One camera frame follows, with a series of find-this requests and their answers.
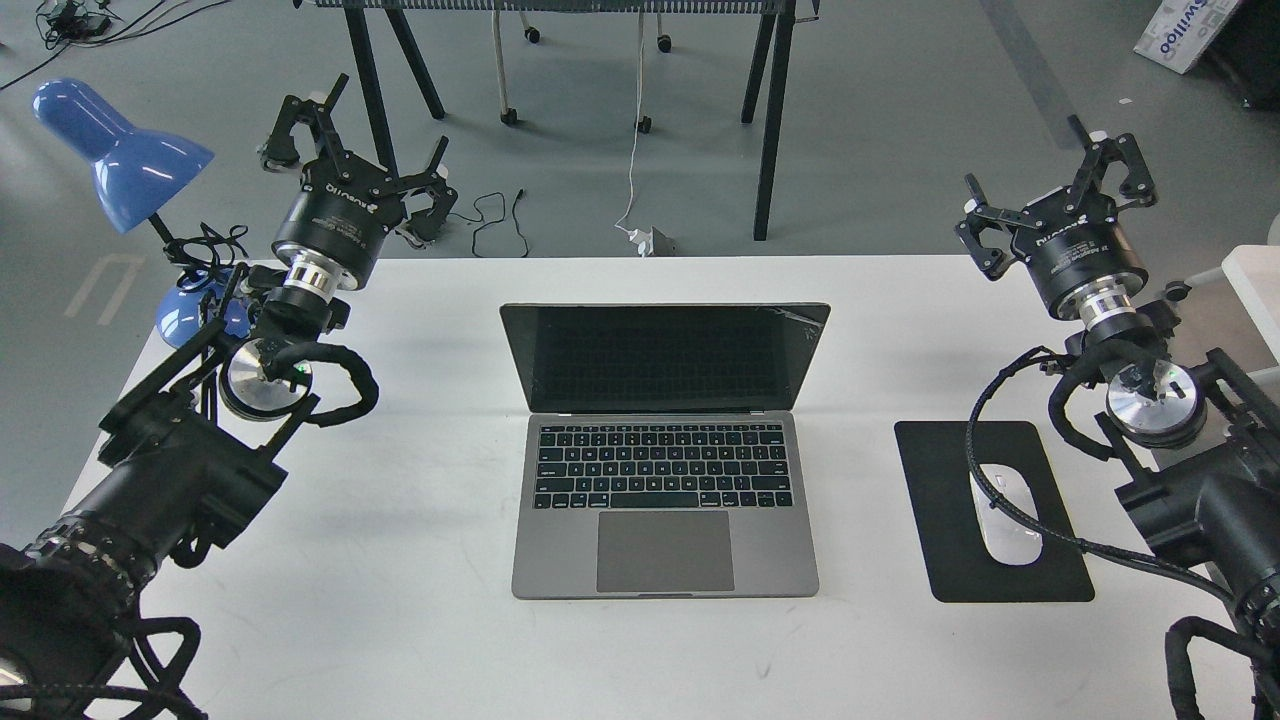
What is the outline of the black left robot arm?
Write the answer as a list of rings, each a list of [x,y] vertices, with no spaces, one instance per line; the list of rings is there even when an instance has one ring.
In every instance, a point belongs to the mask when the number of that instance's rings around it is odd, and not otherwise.
[[[209,299],[195,333],[104,416],[109,473],[23,550],[3,548],[3,716],[82,719],[105,700],[129,717],[198,719],[180,683],[200,643],[188,618],[146,619],[140,598],[166,559],[201,564],[280,489],[276,455],[305,424],[372,411],[378,383],[355,351],[323,342],[361,290],[387,236],[428,242],[456,200],[439,165],[396,172],[355,155],[323,100],[287,97],[261,151],[265,168],[300,167],[300,193],[273,251],[282,269],[237,264],[193,272]],[[301,164],[292,131],[310,129]]]

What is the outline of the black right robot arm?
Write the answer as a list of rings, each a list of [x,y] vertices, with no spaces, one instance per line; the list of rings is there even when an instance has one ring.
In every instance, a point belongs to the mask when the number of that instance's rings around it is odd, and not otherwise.
[[[956,236],[977,268],[997,281],[1027,268],[1056,320],[1079,320],[1060,354],[1030,348],[982,391],[965,424],[968,470],[986,505],[1019,527],[1110,562],[1187,583],[1217,597],[1230,626],[1184,618],[1166,632],[1167,691],[1179,719],[1198,719],[1190,642],[1202,638],[1248,659],[1254,715],[1277,716],[1277,405],[1222,350],[1194,366],[1175,363],[1178,315],[1166,300],[1135,306],[1148,272],[1119,223],[1123,205],[1103,190],[1121,163],[1124,208],[1157,200],[1134,135],[1091,132],[1068,118],[1084,158],[1070,184],[1018,210],[996,208],[974,176]],[[1046,527],[995,487],[977,461],[974,436],[986,404],[1020,370],[1059,377],[1047,405],[1057,434],[1083,454],[1116,459],[1130,480],[1116,497],[1147,553]]]

